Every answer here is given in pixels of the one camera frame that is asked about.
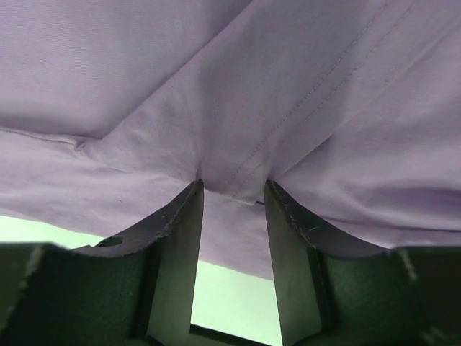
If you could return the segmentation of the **purple t-shirt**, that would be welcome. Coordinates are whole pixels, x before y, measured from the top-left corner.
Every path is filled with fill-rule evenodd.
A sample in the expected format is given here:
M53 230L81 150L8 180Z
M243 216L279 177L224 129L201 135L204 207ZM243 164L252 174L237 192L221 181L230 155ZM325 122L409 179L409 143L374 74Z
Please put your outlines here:
M460 243L458 1L3 1L1 213L109 236L191 181L202 260L270 278L262 203Z

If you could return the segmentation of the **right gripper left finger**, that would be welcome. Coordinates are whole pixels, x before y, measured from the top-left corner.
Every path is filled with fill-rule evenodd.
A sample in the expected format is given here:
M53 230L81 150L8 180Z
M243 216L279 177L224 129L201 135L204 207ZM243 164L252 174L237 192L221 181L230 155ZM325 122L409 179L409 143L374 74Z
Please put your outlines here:
M3 345L184 345L202 228L199 180L96 246L1 245Z

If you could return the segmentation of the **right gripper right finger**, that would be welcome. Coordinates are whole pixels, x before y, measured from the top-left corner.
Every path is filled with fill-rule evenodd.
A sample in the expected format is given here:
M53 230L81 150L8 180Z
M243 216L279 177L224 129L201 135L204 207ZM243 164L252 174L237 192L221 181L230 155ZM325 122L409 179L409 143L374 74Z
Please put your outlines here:
M460 343L459 247L379 247L273 181L264 205L284 345Z

